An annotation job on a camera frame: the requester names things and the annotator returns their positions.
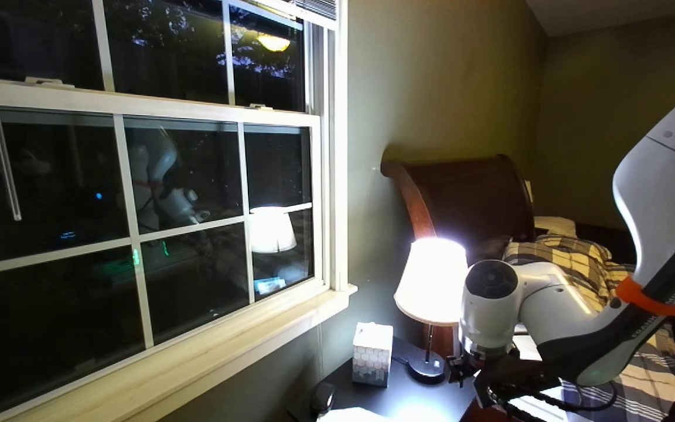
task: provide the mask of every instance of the green wall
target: green wall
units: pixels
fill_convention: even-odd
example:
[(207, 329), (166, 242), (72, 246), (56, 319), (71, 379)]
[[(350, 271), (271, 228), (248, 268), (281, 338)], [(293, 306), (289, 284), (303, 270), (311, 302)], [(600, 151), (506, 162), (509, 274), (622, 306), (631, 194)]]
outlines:
[(675, 106), (675, 18), (549, 40), (535, 201), (622, 228), (611, 173)]
[(529, 168), (543, 36), (523, 0), (350, 0), (352, 306), (168, 415), (168, 422), (286, 419), (281, 407), (352, 355), (357, 322), (419, 324), (391, 302), (409, 220), (379, 173), (405, 159), (509, 153)]

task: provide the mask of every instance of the bedspread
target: bedspread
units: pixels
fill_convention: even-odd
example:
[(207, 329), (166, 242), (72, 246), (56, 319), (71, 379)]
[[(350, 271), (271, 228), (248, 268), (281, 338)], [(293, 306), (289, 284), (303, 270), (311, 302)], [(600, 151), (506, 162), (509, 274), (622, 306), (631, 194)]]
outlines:
[[(556, 262), (564, 270), (567, 282), (583, 296), (590, 309), (600, 309), (611, 299), (615, 289), (623, 282), (631, 268), (611, 260), (611, 253), (586, 240), (542, 234), (535, 242), (512, 242), (505, 260), (512, 265), (525, 262)], [(580, 413), (586, 419), (607, 422), (656, 422), (663, 419), (675, 400), (675, 343), (669, 324), (651, 336), (615, 379), (620, 391), (617, 400), (607, 410)], [(563, 399), (576, 400), (576, 397), (604, 404), (611, 397), (611, 387), (590, 387), (576, 391), (575, 385), (563, 385)]]

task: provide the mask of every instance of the bed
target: bed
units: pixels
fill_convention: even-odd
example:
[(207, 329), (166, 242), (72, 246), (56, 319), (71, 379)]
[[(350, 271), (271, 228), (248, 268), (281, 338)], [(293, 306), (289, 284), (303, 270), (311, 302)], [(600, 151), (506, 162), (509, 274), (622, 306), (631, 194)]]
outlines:
[[(412, 237), (457, 240), (466, 246), (468, 262), (491, 257), (512, 265), (554, 262), (596, 311), (631, 274), (634, 262), (615, 262), (607, 246), (580, 240), (575, 220), (535, 215), (532, 196), (506, 155), (424, 163), (395, 159), (383, 162), (383, 173), (400, 192)], [(604, 410), (563, 413), (528, 399), (519, 399), (519, 406), (529, 406), (536, 419), (663, 419), (675, 404), (675, 343), (669, 324), (636, 351), (611, 385), (576, 389), (563, 381), (556, 393), (563, 400), (597, 406), (615, 391), (617, 400)]]

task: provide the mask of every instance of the small box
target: small box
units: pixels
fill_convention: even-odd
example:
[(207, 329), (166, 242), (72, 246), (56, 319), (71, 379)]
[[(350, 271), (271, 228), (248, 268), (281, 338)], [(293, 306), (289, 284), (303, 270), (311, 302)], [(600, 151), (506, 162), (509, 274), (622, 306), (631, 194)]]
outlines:
[(391, 370), (395, 329), (359, 322), (355, 336), (355, 381), (385, 387)]

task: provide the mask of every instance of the window pane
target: window pane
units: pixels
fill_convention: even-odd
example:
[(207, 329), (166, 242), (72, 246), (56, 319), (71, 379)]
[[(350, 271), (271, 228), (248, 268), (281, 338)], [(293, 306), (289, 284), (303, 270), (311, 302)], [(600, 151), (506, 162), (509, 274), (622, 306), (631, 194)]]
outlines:
[(242, 226), (147, 242), (144, 268), (158, 343), (248, 302)]
[(91, 0), (0, 0), (0, 78), (104, 90)]
[(296, 246), (289, 250), (254, 253), (254, 290), (266, 297), (274, 290), (315, 276), (311, 210), (290, 214)]
[(107, 0), (117, 91), (227, 103), (220, 0)]
[(304, 111), (303, 24), (229, 6), (234, 91), (239, 106)]
[(0, 260), (127, 237), (113, 119), (3, 111), (21, 220), (0, 162)]
[(247, 125), (245, 135), (250, 206), (311, 201), (310, 128)]
[(0, 274), (0, 410), (140, 349), (129, 248)]
[(242, 215), (234, 125), (127, 119), (140, 231)]

